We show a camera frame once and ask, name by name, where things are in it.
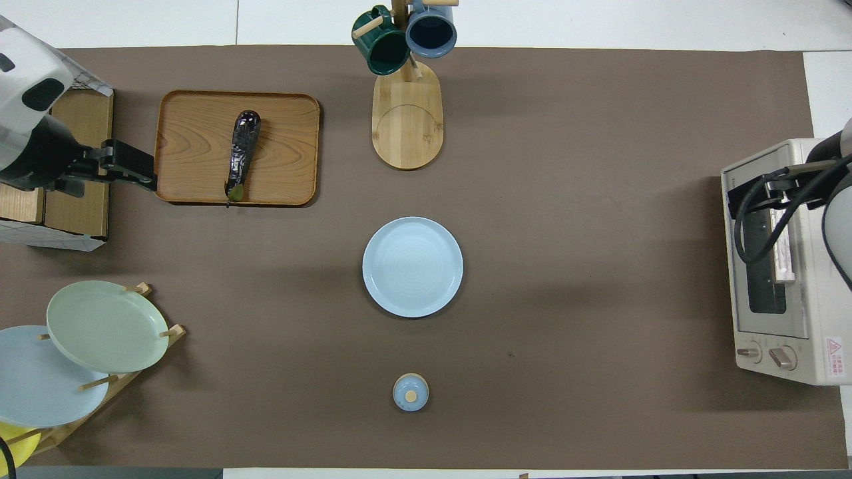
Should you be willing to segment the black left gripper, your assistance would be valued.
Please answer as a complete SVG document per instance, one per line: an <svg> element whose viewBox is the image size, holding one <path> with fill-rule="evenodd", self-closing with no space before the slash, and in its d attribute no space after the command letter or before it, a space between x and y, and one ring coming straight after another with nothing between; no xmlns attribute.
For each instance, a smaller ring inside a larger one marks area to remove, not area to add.
<svg viewBox="0 0 852 479"><path fill-rule="evenodd" d="M127 182L152 193L158 190L151 154L113 138L100 148L89 148L53 117L44 117L34 127L22 152L2 167L1 179L22 191L42 188L79 199L91 182Z"/></svg>

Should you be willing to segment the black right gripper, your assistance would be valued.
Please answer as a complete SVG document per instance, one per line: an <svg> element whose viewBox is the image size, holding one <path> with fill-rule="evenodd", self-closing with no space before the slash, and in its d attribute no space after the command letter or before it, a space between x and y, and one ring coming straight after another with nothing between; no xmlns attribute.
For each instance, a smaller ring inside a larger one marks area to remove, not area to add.
<svg viewBox="0 0 852 479"><path fill-rule="evenodd" d="M766 183L763 178L752 178L738 184L728 190L730 219L736 220L742 210L744 215L767 208L780 210L798 199L810 210L825 206L841 179L839 163L840 158L830 158L794 164L767 175ZM755 195L746 202L745 197L752 189Z"/></svg>

